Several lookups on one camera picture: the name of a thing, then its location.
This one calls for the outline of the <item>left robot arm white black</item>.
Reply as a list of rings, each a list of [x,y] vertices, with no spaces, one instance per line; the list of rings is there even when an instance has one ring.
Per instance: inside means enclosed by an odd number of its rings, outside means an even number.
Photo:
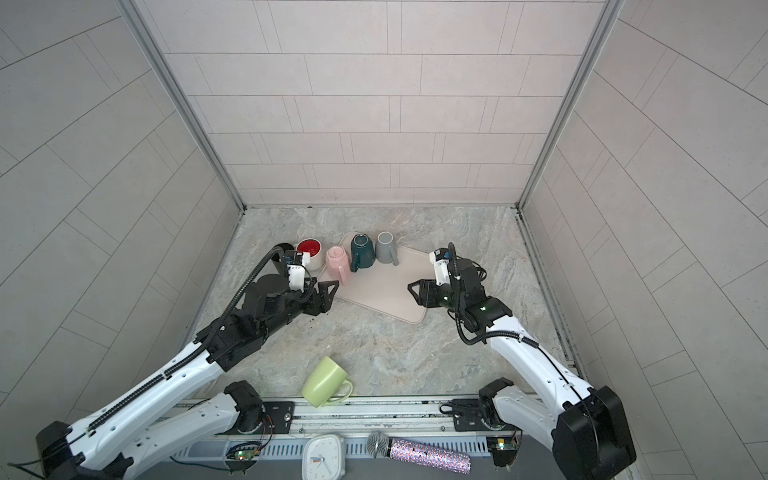
[[[233,382],[181,414],[164,415],[259,351],[296,317],[328,312],[338,287],[312,276],[298,252],[272,248],[223,313],[170,361],[96,412],[43,428],[36,436],[37,459],[12,468],[37,479],[134,479],[211,435],[260,434],[266,446],[277,425],[247,381]]]

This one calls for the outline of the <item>black mug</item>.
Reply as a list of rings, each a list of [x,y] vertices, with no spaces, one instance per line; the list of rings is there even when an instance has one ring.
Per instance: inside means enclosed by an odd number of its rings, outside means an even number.
[[[294,250],[295,250],[295,246],[294,246],[293,244],[291,244],[291,243],[280,243],[280,244],[278,244],[278,245],[275,245],[275,248],[279,248],[279,249],[280,249],[280,251],[281,251],[283,254],[285,254],[285,253],[286,253],[286,252],[288,252],[288,251],[294,251]],[[280,255],[279,255],[279,254],[277,254],[277,253],[275,253],[275,254],[272,256],[272,260],[273,260],[273,261],[279,261],[279,260],[280,260]]]

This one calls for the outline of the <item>light green mug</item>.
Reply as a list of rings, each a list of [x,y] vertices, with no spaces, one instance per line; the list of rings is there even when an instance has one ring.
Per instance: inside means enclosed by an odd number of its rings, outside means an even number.
[[[309,374],[301,395],[313,407],[320,408],[347,400],[354,391],[348,373],[333,359],[324,357]]]

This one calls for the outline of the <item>dark green faceted mug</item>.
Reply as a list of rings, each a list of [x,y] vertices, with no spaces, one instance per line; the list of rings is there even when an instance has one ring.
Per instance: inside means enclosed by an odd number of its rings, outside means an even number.
[[[350,243],[350,269],[358,272],[368,269],[376,261],[375,246],[373,240],[363,233],[356,234]]]

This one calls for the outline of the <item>white mug red inside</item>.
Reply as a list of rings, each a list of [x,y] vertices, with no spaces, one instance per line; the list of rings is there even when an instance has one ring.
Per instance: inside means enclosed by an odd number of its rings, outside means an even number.
[[[297,251],[306,254],[309,258],[307,268],[310,271],[321,270],[325,264],[325,249],[322,243],[315,238],[306,238],[297,245]]]

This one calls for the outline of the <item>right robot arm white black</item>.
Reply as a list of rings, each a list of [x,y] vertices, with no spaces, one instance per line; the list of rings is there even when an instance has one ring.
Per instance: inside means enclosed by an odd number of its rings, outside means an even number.
[[[608,386],[593,387],[552,357],[501,300],[486,294],[486,271],[454,245],[429,255],[434,279],[409,284],[418,305],[445,309],[462,342],[500,354],[533,388],[506,378],[478,393],[483,421],[514,426],[547,447],[567,479],[612,479],[637,459],[627,416]]]

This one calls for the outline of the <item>pink faceted mug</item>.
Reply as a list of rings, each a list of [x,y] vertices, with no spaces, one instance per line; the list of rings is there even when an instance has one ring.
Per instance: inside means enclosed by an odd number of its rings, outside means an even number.
[[[341,246],[333,246],[326,252],[325,273],[331,280],[347,285],[351,279],[350,259]]]

